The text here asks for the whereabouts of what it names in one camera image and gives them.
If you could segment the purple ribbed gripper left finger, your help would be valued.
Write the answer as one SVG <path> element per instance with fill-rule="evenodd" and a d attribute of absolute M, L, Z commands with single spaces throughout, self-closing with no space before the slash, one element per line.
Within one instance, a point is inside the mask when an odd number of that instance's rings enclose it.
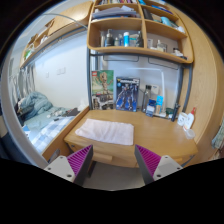
<path fill-rule="evenodd" d="M 84 147 L 69 156 L 58 156 L 45 170 L 82 186 L 93 157 L 93 146 Z"/>

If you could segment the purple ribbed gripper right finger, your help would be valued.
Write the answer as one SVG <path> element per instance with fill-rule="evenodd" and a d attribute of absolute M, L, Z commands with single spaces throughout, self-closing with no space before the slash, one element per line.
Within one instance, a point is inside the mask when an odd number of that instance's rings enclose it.
<path fill-rule="evenodd" d="M 170 156 L 159 156 L 140 145 L 135 146 L 134 154 L 145 184 L 150 184 L 182 169 Z"/>

